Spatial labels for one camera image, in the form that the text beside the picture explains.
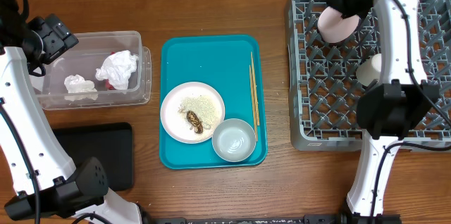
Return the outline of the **pink shallow bowl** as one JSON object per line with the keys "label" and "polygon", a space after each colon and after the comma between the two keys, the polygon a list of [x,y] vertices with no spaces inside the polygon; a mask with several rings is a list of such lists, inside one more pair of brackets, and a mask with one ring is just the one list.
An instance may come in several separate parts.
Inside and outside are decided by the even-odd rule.
{"label": "pink shallow bowl", "polygon": [[317,28],[325,42],[339,43],[347,39],[358,27],[360,17],[343,18],[342,13],[328,6],[317,22]]}

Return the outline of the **small white napkin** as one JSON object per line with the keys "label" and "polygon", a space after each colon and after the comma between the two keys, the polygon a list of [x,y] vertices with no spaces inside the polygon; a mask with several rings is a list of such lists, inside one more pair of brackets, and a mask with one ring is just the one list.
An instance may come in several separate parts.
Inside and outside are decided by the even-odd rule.
{"label": "small white napkin", "polygon": [[65,78],[64,85],[68,91],[68,95],[64,96],[65,100],[97,100],[98,98],[97,90],[94,87],[93,81],[86,80],[81,75],[69,75]]}

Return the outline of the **large white napkin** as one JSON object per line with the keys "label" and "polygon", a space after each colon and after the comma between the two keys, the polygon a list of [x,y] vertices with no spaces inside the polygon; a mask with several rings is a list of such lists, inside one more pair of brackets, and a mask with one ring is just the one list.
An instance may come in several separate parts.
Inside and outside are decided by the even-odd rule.
{"label": "large white napkin", "polygon": [[137,70],[138,56],[129,50],[118,51],[108,56],[100,68],[96,69],[97,80],[108,80],[117,90],[126,90],[129,79]]}

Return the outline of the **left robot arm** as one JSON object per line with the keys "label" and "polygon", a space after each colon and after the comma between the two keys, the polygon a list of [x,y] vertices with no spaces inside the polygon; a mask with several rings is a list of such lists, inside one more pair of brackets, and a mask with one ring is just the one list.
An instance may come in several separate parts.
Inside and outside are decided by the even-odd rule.
{"label": "left robot arm", "polygon": [[1,148],[16,195],[4,208],[12,220],[59,216],[74,223],[150,223],[149,214],[109,188],[100,161],[76,166],[52,131],[30,76],[78,43],[51,14],[28,20],[28,0],[1,0]]}

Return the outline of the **white cup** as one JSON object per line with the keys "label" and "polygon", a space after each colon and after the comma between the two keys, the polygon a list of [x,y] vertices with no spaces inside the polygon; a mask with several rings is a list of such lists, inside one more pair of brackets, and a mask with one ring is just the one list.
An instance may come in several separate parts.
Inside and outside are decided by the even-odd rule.
{"label": "white cup", "polygon": [[368,87],[374,80],[379,80],[382,66],[382,55],[375,54],[363,62],[356,71],[358,82]]}

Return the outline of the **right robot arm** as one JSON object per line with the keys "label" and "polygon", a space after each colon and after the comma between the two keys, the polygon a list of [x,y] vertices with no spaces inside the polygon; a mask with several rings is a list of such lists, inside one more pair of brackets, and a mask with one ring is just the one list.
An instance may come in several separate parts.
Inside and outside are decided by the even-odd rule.
{"label": "right robot arm", "polygon": [[383,215],[383,196],[404,139],[440,97],[428,82],[421,62],[417,7],[419,0],[326,0],[342,18],[374,9],[381,46],[381,74],[375,87],[357,102],[357,124],[363,129],[356,178],[339,223],[400,223]]}

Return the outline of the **wooden chopstick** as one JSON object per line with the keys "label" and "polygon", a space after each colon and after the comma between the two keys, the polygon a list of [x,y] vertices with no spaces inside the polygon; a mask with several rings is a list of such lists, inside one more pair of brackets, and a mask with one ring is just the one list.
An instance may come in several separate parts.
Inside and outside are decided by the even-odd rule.
{"label": "wooden chopstick", "polygon": [[252,112],[253,112],[255,140],[256,140],[256,142],[258,142],[257,110],[256,110],[256,103],[255,103],[255,98],[254,98],[254,84],[253,84],[251,65],[249,65],[249,82],[250,82],[250,92],[251,92],[251,100],[252,100]]}
{"label": "wooden chopstick", "polygon": [[257,83],[256,83],[256,78],[255,78],[254,57],[253,57],[252,51],[250,52],[250,56],[251,56],[251,76],[252,76],[253,93],[254,93],[254,105],[255,105],[255,112],[256,112],[256,117],[257,117],[257,125],[260,126],[258,97],[257,97]]}

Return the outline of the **grey bowl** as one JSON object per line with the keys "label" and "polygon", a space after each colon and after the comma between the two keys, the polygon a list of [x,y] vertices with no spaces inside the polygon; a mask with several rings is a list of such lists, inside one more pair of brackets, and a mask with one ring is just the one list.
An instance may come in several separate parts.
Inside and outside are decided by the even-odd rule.
{"label": "grey bowl", "polygon": [[233,163],[250,157],[257,145],[254,129],[247,122],[237,118],[220,123],[214,130],[211,142],[221,159]]}

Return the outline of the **white dinner plate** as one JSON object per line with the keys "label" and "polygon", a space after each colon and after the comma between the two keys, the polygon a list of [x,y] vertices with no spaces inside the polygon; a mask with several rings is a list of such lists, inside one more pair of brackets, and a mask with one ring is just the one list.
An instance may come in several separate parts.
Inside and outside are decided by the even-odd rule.
{"label": "white dinner plate", "polygon": [[[190,124],[183,114],[178,113],[181,101],[186,97],[211,97],[221,107],[221,118],[217,125],[211,126],[210,130],[204,129],[200,135],[190,129]],[[173,139],[186,143],[198,144],[210,139],[217,126],[224,121],[225,104],[221,95],[211,86],[202,82],[186,82],[173,88],[164,97],[161,104],[160,119],[164,130]]]}

